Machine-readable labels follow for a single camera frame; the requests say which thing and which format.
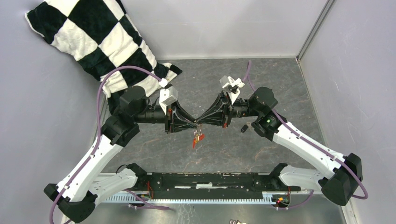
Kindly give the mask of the key with black tag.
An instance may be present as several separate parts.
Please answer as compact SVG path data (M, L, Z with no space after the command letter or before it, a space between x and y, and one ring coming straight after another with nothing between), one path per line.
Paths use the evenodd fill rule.
M242 128L241 128L241 132L244 133L247 130L251 130L252 129L252 125L250 122L247 122Z

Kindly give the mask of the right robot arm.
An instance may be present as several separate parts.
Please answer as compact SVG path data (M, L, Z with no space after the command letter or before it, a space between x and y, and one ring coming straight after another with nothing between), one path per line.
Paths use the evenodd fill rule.
M277 103L267 87L255 90L248 100L232 99L230 93L223 91L195 123L227 127L233 118L255 116L251 127L259 136L288 148L314 166L306 169L279 164L269 181L273 189L298 186L321 191L340 206L347 205L352 197L367 199L368 193L362 185L361 158L354 153L344 155L331 150L304 134L274 110ZM355 194L358 188L363 190L363 196Z

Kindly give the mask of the red key tag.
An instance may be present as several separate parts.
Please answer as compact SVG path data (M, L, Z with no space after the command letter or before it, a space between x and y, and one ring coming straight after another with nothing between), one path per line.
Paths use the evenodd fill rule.
M205 138L204 134L195 134L193 139L192 148L195 149L198 142Z

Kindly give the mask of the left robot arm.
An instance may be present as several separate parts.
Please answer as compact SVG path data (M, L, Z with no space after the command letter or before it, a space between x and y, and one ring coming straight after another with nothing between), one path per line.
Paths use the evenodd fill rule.
M120 173L95 183L95 179L139 131L139 123L167 123L173 106L178 103L178 91L169 85L160 90L159 104L150 112L150 99L140 86L124 90L119 105L103 125L98 125L97 138L75 168L59 183L48 184L44 193L52 200L49 222L54 223L58 208L68 217L67 223L80 223L94 209L114 194L133 187L143 189L145 175L125 168Z

